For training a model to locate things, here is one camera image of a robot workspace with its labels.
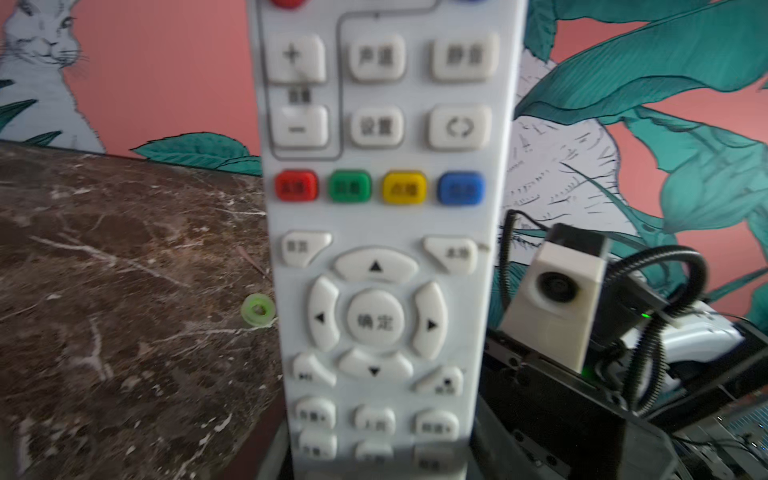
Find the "white remote control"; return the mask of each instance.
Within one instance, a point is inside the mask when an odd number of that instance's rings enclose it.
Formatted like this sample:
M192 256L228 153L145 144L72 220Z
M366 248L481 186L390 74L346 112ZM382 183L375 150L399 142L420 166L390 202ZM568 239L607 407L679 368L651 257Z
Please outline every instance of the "white remote control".
M297 478L463 478L525 13L249 1Z

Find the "yellow button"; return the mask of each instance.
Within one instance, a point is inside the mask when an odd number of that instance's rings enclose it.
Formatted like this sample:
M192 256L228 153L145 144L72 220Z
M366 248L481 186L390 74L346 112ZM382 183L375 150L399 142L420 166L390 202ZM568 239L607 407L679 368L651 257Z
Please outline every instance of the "yellow button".
M384 177L383 194L388 204L423 203L427 198L427 179L420 172L389 172Z

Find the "marble countertop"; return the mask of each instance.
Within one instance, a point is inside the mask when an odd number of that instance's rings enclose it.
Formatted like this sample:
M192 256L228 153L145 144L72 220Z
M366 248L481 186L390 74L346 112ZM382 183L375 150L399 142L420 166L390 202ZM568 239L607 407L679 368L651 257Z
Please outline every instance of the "marble countertop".
M0 144L0 429L22 478L221 472L281 395L276 327L239 312L272 296L246 259L268 274L265 215L260 178Z

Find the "green roll of tape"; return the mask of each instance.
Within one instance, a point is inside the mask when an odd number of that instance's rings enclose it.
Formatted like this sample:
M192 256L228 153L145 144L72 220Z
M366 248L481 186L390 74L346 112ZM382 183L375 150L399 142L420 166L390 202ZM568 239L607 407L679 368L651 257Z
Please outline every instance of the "green roll of tape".
M270 326L275 320L275 303L262 293L251 293L240 307L243 320L252 326Z

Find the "red button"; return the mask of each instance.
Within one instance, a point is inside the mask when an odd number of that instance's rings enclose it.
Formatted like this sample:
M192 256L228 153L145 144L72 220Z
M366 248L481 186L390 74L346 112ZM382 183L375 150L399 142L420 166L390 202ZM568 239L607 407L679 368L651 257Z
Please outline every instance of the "red button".
M284 202L311 202L317 198L317 176L310 170L285 170L275 177L277 197Z
M306 0L272 0L272 3L283 8L299 8Z

